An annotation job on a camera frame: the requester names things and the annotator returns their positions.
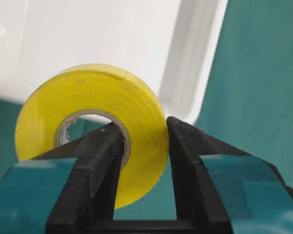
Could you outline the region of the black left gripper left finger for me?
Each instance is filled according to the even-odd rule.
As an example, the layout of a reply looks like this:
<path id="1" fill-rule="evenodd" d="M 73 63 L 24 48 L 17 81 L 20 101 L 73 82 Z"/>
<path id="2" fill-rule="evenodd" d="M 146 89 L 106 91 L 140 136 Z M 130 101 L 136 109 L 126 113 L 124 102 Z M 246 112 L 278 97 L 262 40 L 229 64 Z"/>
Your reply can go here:
<path id="1" fill-rule="evenodd" d="M 0 182 L 0 234 L 78 234 L 106 174 L 119 175 L 120 128 L 109 123 L 11 167 Z"/>

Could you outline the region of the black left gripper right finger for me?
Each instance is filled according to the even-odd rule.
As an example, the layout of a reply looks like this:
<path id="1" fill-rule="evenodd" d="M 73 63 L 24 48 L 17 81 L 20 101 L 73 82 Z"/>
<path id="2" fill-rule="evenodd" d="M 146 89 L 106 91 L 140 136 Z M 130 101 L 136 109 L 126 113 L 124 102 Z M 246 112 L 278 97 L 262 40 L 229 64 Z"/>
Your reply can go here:
<path id="1" fill-rule="evenodd" d="M 209 234 L 293 234 L 293 188 L 271 163 L 167 119 L 178 219 Z"/>

